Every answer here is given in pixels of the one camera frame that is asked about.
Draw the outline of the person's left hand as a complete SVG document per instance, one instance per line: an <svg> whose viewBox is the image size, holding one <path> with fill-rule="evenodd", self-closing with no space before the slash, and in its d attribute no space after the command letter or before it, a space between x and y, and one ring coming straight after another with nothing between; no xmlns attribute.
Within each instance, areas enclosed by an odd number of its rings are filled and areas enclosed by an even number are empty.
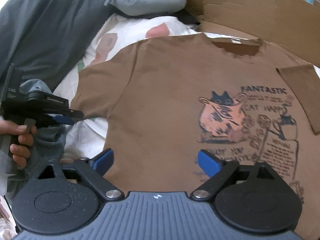
<svg viewBox="0 0 320 240"><path fill-rule="evenodd" d="M18 168L24 169L27 165L27 159L30 158L30 147L34 144L34 135L37 132L35 126L31 127L27 133L26 125L17 125L12 121L1 120L1 134L9 134L17 136L17 143L10 145L10 152L12 153L13 161Z"/></svg>

